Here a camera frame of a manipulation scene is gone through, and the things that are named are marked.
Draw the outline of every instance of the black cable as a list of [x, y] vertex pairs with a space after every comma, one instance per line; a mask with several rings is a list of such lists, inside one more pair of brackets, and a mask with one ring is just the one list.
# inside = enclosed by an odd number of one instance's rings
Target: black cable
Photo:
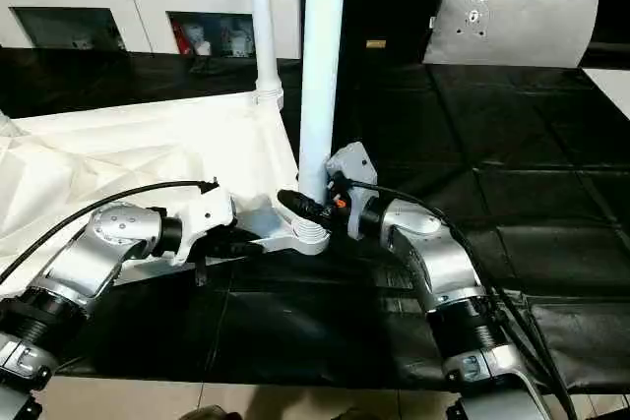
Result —
[[[460, 228], [453, 222], [453, 220], [451, 220], [446, 215], [446, 213], [444, 213], [439, 208], [428, 204], [427, 202], [423, 201], [422, 199], [419, 199], [416, 196], [413, 196], [412, 194], [408, 194], [402, 191], [397, 191], [396, 189], [390, 189], [388, 187], [378, 186], [376, 184], [368, 184], [365, 182], [353, 181], [351, 179], [348, 179], [346, 183], [353, 187], [360, 187], [360, 188], [368, 189], [371, 191], [377, 191], [383, 194], [389, 194], [392, 197], [395, 197], [404, 201], [414, 202], [424, 207], [425, 209], [429, 210], [431, 213], [435, 214], [438, 218], [442, 220], [442, 222], [446, 226], [448, 226], [451, 229], [451, 234], [453, 235], [453, 238], [455, 238], [455, 240], [462, 245], [464, 250], [468, 253], [469, 257], [471, 258], [471, 261], [474, 264], [475, 268], [477, 269], [478, 275], [481, 278], [483, 285], [486, 287], [486, 291], [488, 291], [488, 288], [490, 288], [491, 290], [494, 290], [494, 292], [496, 292], [501, 302], [503, 302], [503, 304], [512, 314], [512, 317], [514, 317], [514, 320], [516, 321], [516, 323], [521, 328], [521, 330], [527, 337], [528, 341], [534, 348], [536, 354], [538, 355], [538, 358], [540, 358], [542, 365], [546, 367], [545, 371], [548, 376], [548, 381], [551, 381], [551, 385], [549, 387], [551, 389], [555, 387], [554, 394], [556, 395], [556, 397], [558, 397], [558, 400], [560, 401], [564, 410], [566, 411], [567, 416], [569, 417], [569, 420], [577, 420], [578, 416], [575, 411], [573, 402], [571, 400], [571, 396], [569, 395], [569, 391], [567, 390], [564, 384], [564, 381], [562, 380], [562, 377], [560, 376], [560, 373], [558, 372], [558, 369], [555, 366], [555, 362], [553, 361], [553, 358], [551, 357], [551, 354], [548, 348], [546, 347], [544, 342], [541, 341], [538, 336], [536, 336], [536, 334], [532, 330], [532, 327], [529, 324], [527, 324], [526, 321], [523, 319], [523, 316], [518, 311], [518, 309], [516, 308], [516, 306], [510, 299], [510, 297], [506, 294], [505, 290], [503, 290], [503, 288], [500, 285], [498, 285], [498, 283], [496, 282], [496, 280], [494, 280], [494, 277], [490, 274], [490, 272], [485, 270], [485, 268], [481, 265], [480, 263], [481, 259], [477, 256], [476, 251], [471, 245], [469, 239], [462, 232], [462, 230], [460, 230]], [[488, 291], [489, 292], [488, 295], [490, 295], [490, 300], [492, 299], [491, 290]], [[531, 356], [532, 358], [534, 358], [533, 355], [529, 352], [529, 350], [526, 353], [527, 354], [524, 353], [526, 357]]]
[[43, 245], [46, 241], [48, 241], [52, 236], [54, 236], [59, 230], [64, 228], [69, 223], [72, 223], [77, 218], [82, 217], [86, 213], [91, 212], [92, 210], [96, 210], [99, 207], [104, 206], [105, 204], [109, 204], [110, 202], [117, 201], [118, 199], [124, 199], [125, 197], [133, 196], [135, 194], [142, 194], [144, 192], [153, 191], [155, 189], [165, 189], [168, 187], [199, 187], [199, 190], [203, 193], [208, 192], [209, 190], [215, 188], [217, 184], [206, 182], [206, 181], [168, 181], [168, 182], [160, 182], [157, 184], [150, 184], [148, 186], [136, 187], [134, 189], [129, 189], [127, 191], [118, 192], [109, 197], [105, 197], [99, 201], [90, 204], [87, 207], [82, 208], [74, 212], [72, 215], [67, 216], [59, 223], [54, 225], [48, 231], [46, 231], [43, 235], [41, 235], [34, 243], [32, 243], [28, 248], [24, 250], [24, 252], [18, 256], [11, 264], [7, 266], [6, 269], [0, 273], [0, 284], [2, 284], [7, 278], [37, 249]]

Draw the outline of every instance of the cable connector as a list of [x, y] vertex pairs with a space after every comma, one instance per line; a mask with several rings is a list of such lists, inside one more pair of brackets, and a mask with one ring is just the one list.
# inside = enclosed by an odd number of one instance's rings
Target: cable connector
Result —
[[219, 186], [219, 183], [217, 182], [217, 178], [215, 178], [214, 182], [199, 181], [199, 184], [197, 185], [197, 187], [199, 187], [199, 191], [202, 194], [206, 194], [206, 193], [216, 189], [218, 186]]

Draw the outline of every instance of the gray pillow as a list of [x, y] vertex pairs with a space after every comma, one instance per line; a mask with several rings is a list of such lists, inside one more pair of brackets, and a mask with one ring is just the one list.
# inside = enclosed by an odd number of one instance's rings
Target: gray pillow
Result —
[[441, 0], [424, 63], [575, 68], [599, 0]]

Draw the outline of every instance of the white cabinet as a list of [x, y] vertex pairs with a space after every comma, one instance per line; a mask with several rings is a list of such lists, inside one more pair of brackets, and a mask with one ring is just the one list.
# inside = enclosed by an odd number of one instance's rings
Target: white cabinet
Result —
[[134, 0], [0, 0], [4, 47], [87, 48], [91, 42], [151, 51]]
[[[184, 22], [203, 27], [213, 55], [230, 56], [225, 32], [252, 35], [251, 0], [136, 0], [149, 44], [155, 53], [179, 51], [173, 34]], [[279, 58], [300, 57], [299, 0], [272, 0], [276, 54]], [[239, 55], [234, 47], [233, 55]]]
[[[299, 58], [300, 0], [271, 3], [277, 56]], [[251, 0], [0, 0], [0, 45], [255, 54]]]

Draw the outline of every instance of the tiled floor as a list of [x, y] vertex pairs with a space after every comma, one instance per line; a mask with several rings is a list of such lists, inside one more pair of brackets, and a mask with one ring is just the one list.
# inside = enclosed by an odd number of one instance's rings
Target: tiled floor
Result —
[[[381, 420], [442, 420], [457, 396], [446, 392], [201, 385], [57, 377], [38, 396], [47, 420], [177, 420], [218, 404], [245, 420], [330, 420], [351, 407]], [[623, 395], [574, 395], [580, 419], [628, 406]], [[548, 398], [554, 419], [564, 419]]]

